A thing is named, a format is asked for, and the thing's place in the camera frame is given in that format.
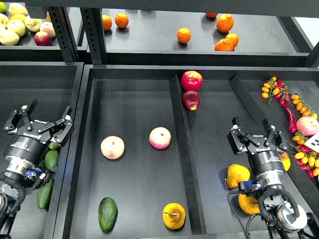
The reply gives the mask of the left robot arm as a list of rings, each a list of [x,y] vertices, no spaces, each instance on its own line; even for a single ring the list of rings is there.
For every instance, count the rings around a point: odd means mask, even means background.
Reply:
[[[49,208],[60,149],[74,131],[70,107],[66,107],[60,119],[48,122],[31,118],[36,106],[37,100],[33,100],[19,110],[14,109],[3,127],[13,139],[4,153],[9,165],[0,174],[2,239],[10,238],[17,212],[29,192],[38,191],[38,207]]]

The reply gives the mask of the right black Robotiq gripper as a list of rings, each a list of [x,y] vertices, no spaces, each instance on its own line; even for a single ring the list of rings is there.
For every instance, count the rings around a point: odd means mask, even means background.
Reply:
[[[267,176],[271,172],[281,175],[286,172],[280,155],[288,150],[288,146],[268,118],[262,120],[265,136],[252,136],[243,131],[237,117],[232,119],[232,125],[227,139],[235,155],[247,152],[253,176]]]

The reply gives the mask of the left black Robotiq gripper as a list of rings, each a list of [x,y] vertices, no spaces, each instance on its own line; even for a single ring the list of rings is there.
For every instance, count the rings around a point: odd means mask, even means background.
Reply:
[[[31,114],[38,104],[33,99],[29,105],[24,105],[20,110],[14,109],[7,119],[3,129],[14,137],[4,153],[6,160],[20,160],[31,166],[37,166],[42,160],[50,142],[64,146],[74,131],[74,125],[67,106],[62,117],[54,122],[46,123],[35,120],[31,123]],[[17,128],[23,119],[24,125]]]

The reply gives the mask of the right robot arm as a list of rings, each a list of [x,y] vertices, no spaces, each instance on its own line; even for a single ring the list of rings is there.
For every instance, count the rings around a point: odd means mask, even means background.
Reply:
[[[300,239],[317,239],[319,221],[297,204],[294,197],[284,188],[280,177],[286,172],[281,154],[288,147],[281,132],[263,119],[265,135],[251,135],[232,119],[232,128],[227,136],[234,154],[246,153],[250,173],[234,169],[235,194],[247,198],[257,206],[251,218],[257,215],[265,222],[269,237],[278,234],[281,239],[296,233]]]

